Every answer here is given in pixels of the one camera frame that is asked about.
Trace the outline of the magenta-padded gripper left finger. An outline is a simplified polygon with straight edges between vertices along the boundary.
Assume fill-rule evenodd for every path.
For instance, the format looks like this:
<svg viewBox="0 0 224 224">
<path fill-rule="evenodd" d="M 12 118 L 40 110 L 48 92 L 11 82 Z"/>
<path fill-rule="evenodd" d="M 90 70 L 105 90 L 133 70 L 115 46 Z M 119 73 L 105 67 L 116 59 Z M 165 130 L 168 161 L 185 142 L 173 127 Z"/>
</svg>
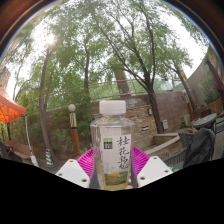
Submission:
<svg viewBox="0 0 224 224">
<path fill-rule="evenodd" d="M 88 150 L 77 160 L 67 160 L 56 173 L 56 176 L 84 188 L 97 188 L 97 174 L 94 170 L 93 150 Z"/>
</svg>

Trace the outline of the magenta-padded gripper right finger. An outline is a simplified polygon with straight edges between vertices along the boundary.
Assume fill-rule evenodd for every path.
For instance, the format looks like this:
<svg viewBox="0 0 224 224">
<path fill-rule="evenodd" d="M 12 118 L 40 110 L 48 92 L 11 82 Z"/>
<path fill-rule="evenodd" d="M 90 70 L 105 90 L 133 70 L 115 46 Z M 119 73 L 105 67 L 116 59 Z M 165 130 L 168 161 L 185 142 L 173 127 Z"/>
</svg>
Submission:
<svg viewBox="0 0 224 224">
<path fill-rule="evenodd" d="M 130 176 L 133 188 L 143 187 L 172 173 L 158 156 L 149 156 L 139 148 L 133 148 Z"/>
</svg>

